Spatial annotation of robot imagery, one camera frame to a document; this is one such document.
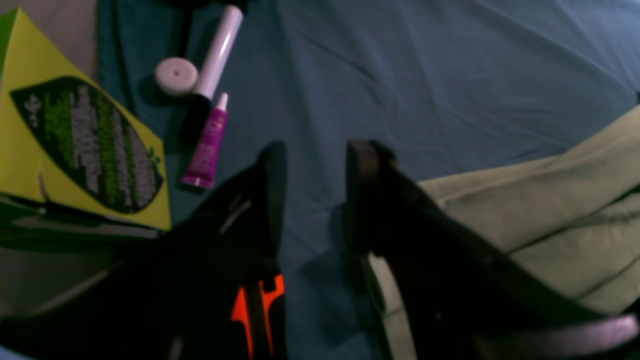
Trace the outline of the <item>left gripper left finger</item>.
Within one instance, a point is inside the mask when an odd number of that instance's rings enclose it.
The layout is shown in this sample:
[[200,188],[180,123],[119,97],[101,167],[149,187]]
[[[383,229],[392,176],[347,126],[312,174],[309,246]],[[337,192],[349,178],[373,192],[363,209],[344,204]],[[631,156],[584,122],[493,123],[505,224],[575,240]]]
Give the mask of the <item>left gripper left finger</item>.
[[1,321],[1,344],[35,360],[241,360],[240,286],[282,275],[287,150],[274,141],[185,223],[61,304]]

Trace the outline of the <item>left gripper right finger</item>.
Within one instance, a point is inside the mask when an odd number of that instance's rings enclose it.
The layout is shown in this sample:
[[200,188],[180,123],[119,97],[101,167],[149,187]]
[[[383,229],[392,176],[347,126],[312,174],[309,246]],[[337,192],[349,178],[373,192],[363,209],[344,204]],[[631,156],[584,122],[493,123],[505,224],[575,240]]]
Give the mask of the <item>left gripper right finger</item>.
[[445,215],[372,140],[346,147],[345,239],[390,264],[420,360],[624,360],[635,313],[567,300]]

